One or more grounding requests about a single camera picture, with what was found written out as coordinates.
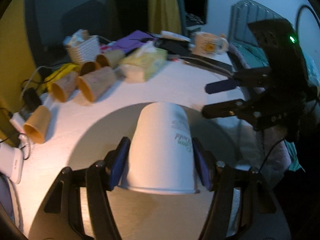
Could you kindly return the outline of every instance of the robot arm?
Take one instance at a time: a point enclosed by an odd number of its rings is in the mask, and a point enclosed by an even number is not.
[[[242,99],[206,105],[205,118],[236,115],[257,131],[272,126],[286,128],[285,139],[294,142],[299,133],[316,131],[320,123],[320,87],[308,80],[306,62],[294,30],[285,19],[250,23],[249,28],[264,50],[270,67],[240,70],[231,79],[206,85],[208,94],[237,86],[265,87],[249,101]]]

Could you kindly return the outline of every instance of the tissue box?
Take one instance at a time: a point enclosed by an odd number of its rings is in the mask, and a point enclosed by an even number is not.
[[[133,82],[145,82],[150,79],[167,61],[167,51],[155,48],[155,52],[139,50],[122,60],[120,69],[123,75]]]
[[[66,48],[71,61],[81,65],[86,61],[95,61],[100,54],[100,45],[98,36],[90,36],[89,39],[71,48]]]

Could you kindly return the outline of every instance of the blue gripper pad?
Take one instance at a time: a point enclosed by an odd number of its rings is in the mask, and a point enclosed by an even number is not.
[[[208,191],[212,191],[213,177],[215,174],[213,160],[210,159],[209,153],[203,150],[202,145],[197,138],[192,139],[192,144],[195,166],[201,183]]]
[[[130,143],[131,141],[129,138],[123,137],[117,149],[108,153],[107,157],[105,158],[105,164],[109,174],[109,191],[113,190],[114,187],[119,184],[125,162],[128,158]]]

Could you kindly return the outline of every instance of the white mug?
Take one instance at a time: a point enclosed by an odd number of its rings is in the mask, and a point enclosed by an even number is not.
[[[229,48],[229,43],[225,38],[205,32],[196,33],[195,45],[193,54],[203,57],[222,54]]]

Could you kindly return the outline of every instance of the curtain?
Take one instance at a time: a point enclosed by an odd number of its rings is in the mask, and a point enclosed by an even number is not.
[[[181,34],[180,10],[177,0],[148,0],[149,31],[170,31]]]
[[[180,11],[181,34],[187,36],[187,19],[184,0],[178,0],[178,6]]]

